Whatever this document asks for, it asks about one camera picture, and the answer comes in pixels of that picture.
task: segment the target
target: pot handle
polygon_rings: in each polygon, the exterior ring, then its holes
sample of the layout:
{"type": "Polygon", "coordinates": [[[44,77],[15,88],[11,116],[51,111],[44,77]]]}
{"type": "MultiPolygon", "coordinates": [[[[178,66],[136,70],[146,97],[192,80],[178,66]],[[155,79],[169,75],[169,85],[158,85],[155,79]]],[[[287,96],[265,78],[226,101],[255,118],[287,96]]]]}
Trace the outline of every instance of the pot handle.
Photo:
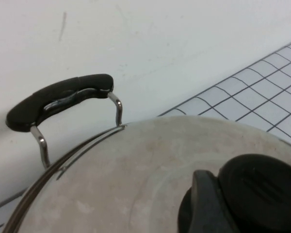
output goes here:
{"type": "Polygon", "coordinates": [[[39,143],[42,162],[50,166],[46,141],[37,126],[45,119],[90,98],[110,98],[116,104],[116,125],[122,124],[122,103],[112,93],[113,78],[95,74],[67,79],[47,86],[9,111],[6,125],[17,132],[32,132],[39,143]]]}

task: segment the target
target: pot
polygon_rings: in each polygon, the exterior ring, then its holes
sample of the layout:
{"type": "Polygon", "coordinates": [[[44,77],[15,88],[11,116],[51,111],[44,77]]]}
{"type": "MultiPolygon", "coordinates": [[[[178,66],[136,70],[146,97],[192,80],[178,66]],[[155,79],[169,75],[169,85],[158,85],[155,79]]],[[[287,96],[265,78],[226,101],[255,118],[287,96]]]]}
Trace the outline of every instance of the pot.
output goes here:
{"type": "Polygon", "coordinates": [[[291,232],[291,144],[227,120],[121,116],[106,74],[53,84],[15,106],[6,123],[34,135],[46,170],[3,232],[291,232]],[[37,126],[88,98],[115,103],[116,127],[51,165],[37,126]]]}

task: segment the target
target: handle grip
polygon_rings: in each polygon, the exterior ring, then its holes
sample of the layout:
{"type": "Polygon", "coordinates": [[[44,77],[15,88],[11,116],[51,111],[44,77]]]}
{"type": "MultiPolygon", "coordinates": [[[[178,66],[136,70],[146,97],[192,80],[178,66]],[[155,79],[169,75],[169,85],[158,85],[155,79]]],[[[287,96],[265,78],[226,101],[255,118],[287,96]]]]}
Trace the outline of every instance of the handle grip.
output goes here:
{"type": "Polygon", "coordinates": [[[45,119],[89,98],[105,99],[113,91],[113,78],[95,74],[67,79],[47,86],[16,105],[6,117],[6,125],[18,132],[29,132],[45,119]]]}

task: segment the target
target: white wall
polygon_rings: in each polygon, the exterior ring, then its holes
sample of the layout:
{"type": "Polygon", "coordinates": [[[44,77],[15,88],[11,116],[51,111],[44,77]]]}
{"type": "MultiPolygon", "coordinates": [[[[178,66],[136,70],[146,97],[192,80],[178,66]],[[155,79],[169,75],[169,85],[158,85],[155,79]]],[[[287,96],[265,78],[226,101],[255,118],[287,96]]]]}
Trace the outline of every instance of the white wall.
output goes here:
{"type": "MultiPolygon", "coordinates": [[[[291,41],[291,0],[0,1],[0,201],[43,171],[30,134],[7,111],[32,92],[108,73],[124,122],[156,116],[291,41]]],[[[109,100],[87,100],[40,129],[51,160],[114,125],[109,100]]]]}

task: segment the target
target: black knob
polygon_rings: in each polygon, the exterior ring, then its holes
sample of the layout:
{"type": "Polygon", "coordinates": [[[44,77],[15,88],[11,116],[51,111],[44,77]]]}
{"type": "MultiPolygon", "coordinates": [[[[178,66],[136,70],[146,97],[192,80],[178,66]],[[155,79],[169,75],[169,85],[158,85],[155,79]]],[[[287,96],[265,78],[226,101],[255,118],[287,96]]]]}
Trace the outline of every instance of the black knob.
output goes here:
{"type": "Polygon", "coordinates": [[[178,213],[179,233],[239,233],[225,204],[216,177],[209,171],[193,174],[192,188],[178,213]]]}
{"type": "Polygon", "coordinates": [[[291,166],[265,155],[229,160],[219,184],[241,232],[291,233],[291,166]]]}

